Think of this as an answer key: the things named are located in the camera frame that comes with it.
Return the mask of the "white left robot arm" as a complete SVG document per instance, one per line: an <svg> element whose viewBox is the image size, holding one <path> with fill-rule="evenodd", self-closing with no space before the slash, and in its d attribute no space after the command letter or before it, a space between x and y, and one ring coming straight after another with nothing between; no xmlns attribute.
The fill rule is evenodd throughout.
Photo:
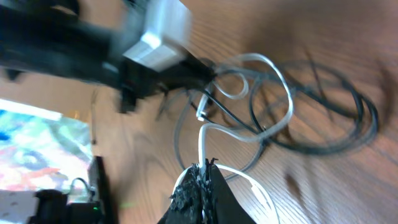
<svg viewBox="0 0 398 224"><path fill-rule="evenodd" d="M126 1L120 29L81 20L78 1L2 1L1 66L8 79L37 72L106 85L119 92L119 111L184 88L204 89L211 62L187 45L192 15L180 1Z"/></svg>

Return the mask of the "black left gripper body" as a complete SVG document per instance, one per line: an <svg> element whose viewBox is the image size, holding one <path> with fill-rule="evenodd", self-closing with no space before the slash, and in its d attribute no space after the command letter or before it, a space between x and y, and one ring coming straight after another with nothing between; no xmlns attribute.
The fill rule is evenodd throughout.
<svg viewBox="0 0 398 224"><path fill-rule="evenodd" d="M119 112L133 112L137 101L179 88L204 89L215 78L215 63L207 58L187 56L181 62L156 72L125 59L119 68Z"/></svg>

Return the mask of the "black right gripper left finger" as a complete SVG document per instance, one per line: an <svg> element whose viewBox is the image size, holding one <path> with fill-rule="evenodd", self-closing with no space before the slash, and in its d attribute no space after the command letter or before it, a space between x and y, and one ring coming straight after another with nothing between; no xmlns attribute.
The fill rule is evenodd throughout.
<svg viewBox="0 0 398 224"><path fill-rule="evenodd" d="M170 205L158 224L206 223L202 177L199 164L192 164L179 175L169 197Z"/></svg>

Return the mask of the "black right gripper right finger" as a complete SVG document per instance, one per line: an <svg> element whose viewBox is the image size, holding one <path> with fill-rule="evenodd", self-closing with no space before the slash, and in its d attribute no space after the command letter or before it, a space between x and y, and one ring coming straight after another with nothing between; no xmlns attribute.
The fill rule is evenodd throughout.
<svg viewBox="0 0 398 224"><path fill-rule="evenodd" d="M255 224L256 222L240 206L228 183L215 165L205 159L205 215L211 224Z"/></svg>

